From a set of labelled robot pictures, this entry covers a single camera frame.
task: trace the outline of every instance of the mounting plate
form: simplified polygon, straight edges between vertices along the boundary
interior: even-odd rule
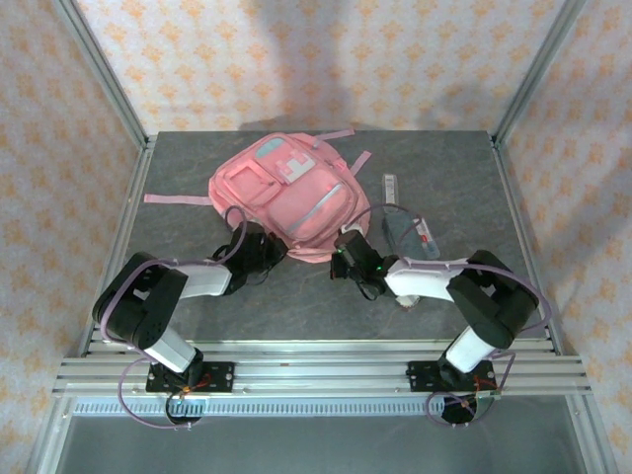
[[[494,366],[488,360],[482,360],[474,367],[474,370],[462,374],[455,385],[448,384],[441,378],[437,361],[410,361],[406,375],[408,375],[411,392],[475,392],[477,380],[480,390],[493,390],[497,386]]]
[[[197,388],[196,393],[230,393],[235,378],[234,362],[203,362],[201,376],[210,377],[210,383]],[[174,373],[160,363],[152,364],[147,375],[147,393],[174,393],[182,389],[185,383],[180,374]]]

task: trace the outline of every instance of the white wall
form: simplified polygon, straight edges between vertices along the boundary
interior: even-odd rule
[[[562,0],[79,0],[144,127],[494,129]]]
[[[84,328],[136,150],[50,0],[0,8],[0,471]]]
[[[589,0],[510,140],[532,241],[632,471],[632,6]]]

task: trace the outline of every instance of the backpack strap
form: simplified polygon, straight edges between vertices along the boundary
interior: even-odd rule
[[[362,153],[355,160],[355,163],[349,168],[349,171],[351,171],[352,175],[355,176],[357,172],[362,168],[362,166],[364,166],[364,163],[366,163],[370,157],[371,157],[370,151],[366,151],[366,150],[362,151]]]
[[[161,196],[145,195],[144,202],[155,204],[191,204],[191,205],[211,205],[210,197],[207,196]]]
[[[340,131],[332,131],[331,133],[321,133],[320,135],[314,135],[315,138],[318,138],[321,141],[324,140],[332,140],[334,138],[342,138],[343,136],[351,136],[355,135],[356,131],[352,128],[347,128],[346,130]]]

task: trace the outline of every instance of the reflective stripe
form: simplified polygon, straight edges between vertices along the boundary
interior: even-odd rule
[[[337,193],[340,188],[343,185],[341,185],[340,183],[338,183],[337,185],[334,186],[334,188],[329,191],[328,193],[326,193],[322,199],[320,199],[318,202],[316,202],[316,205],[312,208],[312,210],[310,210],[309,212],[307,212],[307,214],[305,214],[303,217],[301,217],[299,220],[297,220],[296,222],[294,222],[292,225],[289,226],[289,228],[287,229],[287,232],[293,232],[294,230],[296,230],[298,227],[300,227],[301,224],[303,224],[307,219],[309,219],[312,215],[314,215],[316,213],[316,211],[318,209],[320,209],[325,202],[327,202],[335,193]]]
[[[364,163],[366,163],[368,161],[368,159],[371,157],[371,152],[370,151],[362,151],[362,154],[359,155],[357,157],[357,159],[355,160],[355,163],[353,166],[350,167],[349,171],[351,171],[352,175],[356,175],[356,173],[360,170],[360,168],[362,166],[364,166]]]

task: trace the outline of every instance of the purple cable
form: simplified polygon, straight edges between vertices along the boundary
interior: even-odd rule
[[[526,278],[522,278],[514,274],[513,272],[509,272],[507,270],[499,269],[496,267],[491,267],[489,265],[451,264],[448,262],[444,262],[444,263],[414,262],[414,263],[411,263],[411,268],[418,268],[420,270],[467,270],[467,269],[477,270],[480,272],[490,272],[492,274],[497,274],[502,277],[507,277],[521,284],[526,289],[528,289],[531,293],[533,293],[536,298],[539,299],[540,303],[542,303],[542,309],[544,311],[544,317],[537,323],[532,324],[531,326],[527,326],[526,328],[523,328],[522,331],[520,331],[521,334],[527,331],[533,331],[534,329],[540,329],[541,327],[546,326],[548,322],[551,320],[551,317],[553,316],[553,308],[551,307],[551,303],[549,303],[549,300],[546,298],[546,296],[544,296],[544,294],[542,294],[542,292],[539,289],[533,286],[529,280],[527,280]]]
[[[235,245],[235,247],[230,252],[228,252],[224,257],[219,259],[218,261],[212,261],[212,260],[190,260],[190,261],[179,262],[177,260],[162,260],[162,259],[151,260],[149,262],[145,262],[144,264],[140,265],[137,269],[135,269],[127,277],[127,279],[123,282],[123,284],[120,286],[118,291],[115,293],[114,297],[110,301],[110,304],[108,304],[108,307],[104,311],[103,316],[101,318],[100,332],[101,332],[101,336],[102,336],[104,341],[128,344],[127,341],[124,341],[124,340],[121,340],[121,339],[114,339],[114,338],[110,337],[110,335],[108,334],[108,330],[107,330],[107,328],[108,328],[108,321],[110,320],[110,317],[112,316],[112,313],[114,312],[115,306],[117,304],[119,304],[120,299],[125,294],[125,292],[129,289],[129,287],[134,282],[134,280],[140,274],[142,274],[145,270],[147,270],[148,268],[156,266],[156,265],[166,265],[166,266],[174,266],[174,267],[177,267],[177,266],[180,266],[180,265],[200,265],[202,267],[214,267],[214,266],[223,264],[228,259],[230,259],[233,255],[235,255],[235,253],[241,247],[241,244],[244,242],[244,239],[246,238],[247,218],[246,218],[246,212],[244,212],[244,209],[242,209],[241,207],[239,207],[237,205],[231,205],[230,207],[228,207],[226,209],[226,212],[224,214],[224,221],[226,222],[226,224],[228,224],[228,214],[234,209],[237,209],[242,215],[242,223],[243,224],[241,226],[242,230],[241,230],[241,233],[239,234],[239,240],[237,240],[237,244]],[[148,422],[146,420],[143,420],[138,415],[135,415],[129,409],[129,407],[127,406],[125,401],[123,400],[123,398],[122,398],[122,385],[123,385],[123,382],[124,382],[125,378],[129,374],[129,371],[132,370],[136,365],[140,364],[141,362],[145,362],[145,361],[156,362],[156,360],[151,355],[147,354],[145,351],[143,351],[143,350],[141,350],[139,348],[134,348],[134,350],[137,351],[139,354],[141,354],[142,358],[139,358],[139,359],[135,360],[134,362],[132,362],[130,365],[128,365],[125,368],[125,370],[122,372],[122,374],[120,375],[120,378],[118,379],[117,396],[118,396],[118,402],[120,403],[121,407],[134,420],[136,420],[137,422],[141,423],[142,425],[144,425],[146,427],[156,428],[156,429],[159,429],[159,430],[176,430],[177,428],[182,428],[182,426],[157,425],[157,424]]]
[[[156,260],[151,260],[149,262],[145,262],[144,264],[142,264],[138,268],[136,268],[127,277],[127,279],[123,282],[123,284],[120,286],[120,288],[117,290],[117,292],[115,293],[114,297],[110,301],[110,304],[108,304],[108,307],[104,311],[103,316],[101,317],[99,331],[101,332],[101,337],[103,338],[103,340],[111,342],[111,343],[128,344],[127,341],[124,341],[124,340],[121,340],[121,339],[112,338],[108,334],[108,321],[110,321],[110,318],[112,317],[112,313],[114,312],[115,307],[119,304],[120,300],[122,299],[122,297],[125,294],[125,292],[129,289],[131,284],[136,280],[136,278],[140,274],[142,274],[148,268],[155,267],[155,266],[158,266],[158,265],[165,265],[165,266],[171,266],[171,267],[177,267],[177,266],[181,266],[181,265],[200,265],[202,267],[214,267],[216,265],[223,264],[228,259],[230,259],[233,255],[235,255],[235,253],[239,250],[239,247],[241,247],[241,244],[244,242],[244,239],[246,238],[246,224],[247,224],[247,222],[246,222],[246,220],[247,220],[246,219],[246,212],[244,212],[244,209],[242,209],[241,207],[239,207],[237,205],[231,205],[230,207],[228,207],[226,209],[226,212],[224,214],[224,221],[226,223],[228,223],[228,214],[232,210],[235,210],[235,209],[238,210],[241,213],[241,216],[242,216],[242,222],[243,222],[242,231],[239,234],[239,240],[237,241],[237,245],[235,245],[233,250],[228,252],[228,254],[226,254],[224,257],[222,257],[218,261],[215,262],[213,260],[189,260],[189,261],[179,262],[177,260],[156,259]],[[140,349],[135,349],[135,350],[137,352],[139,352],[142,356],[145,356],[145,357],[155,361],[150,355],[146,354],[145,351],[140,350]]]
[[[470,408],[469,403],[464,398],[461,398],[461,397],[459,397],[457,395],[454,395],[453,393],[450,393],[450,392],[433,392],[426,399],[426,402],[424,403],[424,409],[426,410],[426,415],[428,416],[430,421],[433,422],[435,425],[438,425],[440,427],[451,427],[451,428],[457,426],[457,425],[453,425],[453,424],[449,424],[449,423],[440,422],[433,415],[431,415],[431,400],[434,397],[437,397],[439,395],[442,395],[443,397],[449,397],[449,398],[454,399],[456,401],[456,403],[459,403],[463,408],[465,408],[468,412],[470,412],[472,417],[476,416],[476,413],[474,412],[474,410],[472,410]]]
[[[145,427],[156,428],[158,430],[176,430],[178,428],[183,428],[184,426],[182,426],[182,425],[158,425],[158,424],[155,424],[155,423],[148,422],[147,420],[143,420],[138,415],[133,413],[129,409],[129,407],[127,406],[125,401],[123,400],[123,398],[122,398],[122,384],[123,384],[125,378],[127,377],[127,375],[129,374],[129,371],[132,370],[135,366],[139,365],[141,362],[149,362],[149,361],[150,360],[148,358],[146,358],[146,357],[139,358],[139,359],[135,360],[134,362],[132,362],[130,365],[128,365],[125,368],[125,370],[120,375],[120,379],[118,380],[118,388],[117,388],[118,402],[120,403],[120,405],[122,406],[123,410],[128,415],[130,415],[134,420],[136,420],[137,422],[141,423]]]
[[[505,351],[503,353],[499,353],[498,351],[494,351],[493,353],[490,354],[490,359],[497,359],[497,358],[502,358],[505,356],[510,356],[510,361],[507,363],[507,368],[505,369],[505,373],[503,373],[503,378],[501,380],[501,383],[498,385],[498,390],[502,391],[503,387],[505,387],[505,382],[507,381],[507,377],[510,374],[510,370],[512,369],[512,365],[514,365],[514,361],[515,361],[515,352],[514,351]],[[472,417],[475,416],[475,412],[470,408],[469,404],[466,404],[466,400],[454,395],[451,392],[434,392],[431,394],[431,396],[429,396],[426,399],[426,403],[425,403],[425,407],[426,407],[426,414],[428,415],[428,418],[431,419],[431,421],[435,424],[435,425],[440,425],[442,427],[452,427],[452,424],[450,423],[442,423],[439,420],[435,419],[435,417],[433,417],[433,415],[431,415],[431,411],[430,411],[430,405],[431,405],[431,400],[432,398],[434,398],[435,396],[438,395],[443,395],[444,397],[449,397],[452,398],[454,401],[453,402],[447,402],[445,403],[446,406],[449,405],[455,405],[455,404],[460,404],[460,405],[465,405],[465,408],[472,414]],[[473,423],[477,423],[480,422],[483,418],[485,418],[487,416],[487,414],[490,412],[491,407],[489,407],[487,410],[485,410],[485,412],[483,413],[483,415],[481,415],[480,417],[478,417],[475,420],[472,420],[471,422],[469,422],[467,425],[471,425]]]
[[[418,225],[418,222],[421,222],[422,218],[415,212],[412,212],[411,210],[407,209],[406,207],[403,207],[401,205],[397,205],[397,204],[390,204],[390,203],[382,203],[382,204],[374,204],[370,207],[368,207],[367,209],[363,210],[360,214],[358,214],[351,222],[350,224],[353,224],[355,222],[357,222],[363,215],[365,215],[367,212],[371,212],[372,210],[376,210],[378,208],[384,208],[384,207],[392,207],[395,209],[399,209],[399,210],[403,210],[409,214],[412,214],[416,220],[413,221],[413,224],[411,224],[403,233],[402,236],[399,238],[399,240],[397,241],[397,249],[398,249],[398,253],[401,254],[401,252],[399,251],[400,246],[402,241],[404,240],[404,238],[406,237],[406,235],[408,235],[409,232],[411,232],[413,229],[415,229]],[[470,270],[476,270],[479,272],[490,272],[493,274],[497,274],[500,275],[502,277],[507,277],[509,279],[512,279],[513,281],[521,284],[522,286],[524,286],[526,289],[528,289],[531,293],[533,293],[535,295],[535,297],[540,301],[540,303],[542,304],[542,310],[544,312],[544,317],[538,321],[535,324],[532,324],[530,326],[527,326],[526,328],[523,328],[520,331],[520,334],[529,332],[529,331],[533,331],[536,329],[540,329],[542,327],[545,327],[549,321],[551,320],[552,316],[553,316],[553,308],[551,307],[551,303],[549,302],[549,300],[546,298],[546,296],[544,296],[544,294],[537,289],[533,284],[531,284],[531,282],[526,279],[526,278],[522,278],[516,274],[514,274],[513,272],[509,272],[507,270],[504,269],[499,269],[496,267],[491,267],[488,265],[479,265],[479,264],[450,264],[450,263],[431,263],[431,262],[415,262],[414,264],[411,264],[411,268],[413,267],[417,267],[421,270],[445,270],[445,269],[462,269],[462,270],[466,270],[466,269],[470,269]],[[502,390],[503,387],[505,386],[505,382],[507,381],[507,378],[510,374],[510,370],[512,369],[512,366],[514,365],[514,361],[515,361],[515,352],[512,351],[507,351],[504,353],[498,353],[497,351],[494,351],[493,353],[490,354],[490,358],[491,359],[496,359],[496,358],[500,358],[500,357],[504,357],[504,356],[511,356],[510,361],[507,364],[507,369],[505,370],[505,373],[503,374],[503,379],[501,380],[500,385],[498,386],[499,390]],[[432,400],[432,398],[436,395],[444,395],[444,396],[448,396],[454,400],[456,400],[456,403],[461,403],[464,404],[465,401],[460,398],[457,397],[456,395],[449,393],[449,392],[435,392],[433,393],[430,397],[428,397],[426,399],[426,413],[428,414],[428,417],[433,421],[433,423],[437,424],[437,425],[441,425],[443,427],[445,426],[451,426],[442,422],[439,422],[438,420],[436,420],[435,418],[433,418],[433,416],[430,414],[430,402]],[[469,406],[466,406],[466,408],[470,411],[470,413],[472,414],[472,416],[474,416],[474,412],[470,409]],[[489,409],[486,410],[486,412],[481,415],[481,417],[479,417],[478,419],[476,419],[475,421],[480,421],[483,417],[485,417],[487,415],[487,413],[489,412]]]

